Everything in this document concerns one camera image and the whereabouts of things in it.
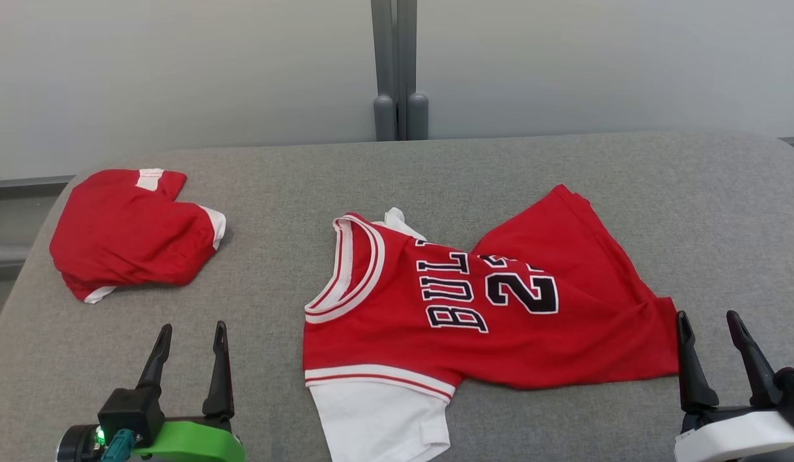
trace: basketball jersey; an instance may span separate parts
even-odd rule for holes
[[[677,371],[672,301],[564,186],[473,252],[358,214],[334,227],[332,279],[306,306],[303,367],[335,461],[437,456],[449,447],[444,408],[466,378],[537,389]]]
[[[220,245],[226,217],[176,202],[186,176],[102,170],[72,189],[49,251],[77,299],[96,304],[119,286],[184,286]]]

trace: cable connector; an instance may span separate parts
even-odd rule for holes
[[[135,433],[132,430],[123,428],[114,435],[112,443],[108,445],[106,453],[100,462],[125,462],[132,456],[132,449],[136,444]]]

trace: red fabric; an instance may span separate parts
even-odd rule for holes
[[[648,289],[588,201],[564,186],[492,230],[470,253],[366,223],[384,243],[382,274],[349,312],[306,322],[306,370],[378,364],[453,386],[475,378],[521,389],[641,380],[678,371],[673,302]],[[370,242],[364,226],[352,223],[352,233],[353,267],[367,267],[372,252],[356,251]],[[456,255],[466,255],[467,274],[450,269],[459,264]],[[426,265],[421,262],[449,268],[419,270]],[[349,287],[358,286],[363,274],[353,271]],[[507,284],[494,284],[507,296],[507,305],[497,304],[501,295],[496,293],[492,302],[488,281],[517,276],[540,299],[525,305]],[[423,277],[457,282],[421,286]],[[438,295],[447,291],[465,298],[457,286],[462,283],[470,287],[472,300]],[[552,298],[548,284],[556,287]],[[432,320],[437,316],[429,313],[432,305],[475,315],[459,312],[455,316],[462,315],[465,324],[446,325],[449,313],[438,312]],[[443,325],[435,327],[440,320]]]
[[[49,245],[77,299],[107,286],[183,286],[214,254],[214,227],[197,204],[174,202],[186,176],[163,171],[155,191],[139,170],[104,170],[72,190]]]

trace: red and white stripe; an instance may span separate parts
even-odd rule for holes
[[[456,387],[428,375],[380,364],[356,364],[306,370],[306,387],[348,381],[375,381],[402,386],[449,403]]]
[[[354,265],[354,238],[352,223],[358,225],[368,236],[371,260],[359,284],[352,290]],[[337,250],[334,255],[334,272],[331,280],[317,297],[306,305],[306,322],[320,323],[337,319],[358,306],[376,286],[385,264],[385,243],[376,228],[364,219],[346,214],[334,220],[337,231]]]

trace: white wall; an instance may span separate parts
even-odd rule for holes
[[[0,179],[374,140],[368,0],[0,0]]]
[[[794,137],[794,0],[420,0],[432,138]]]

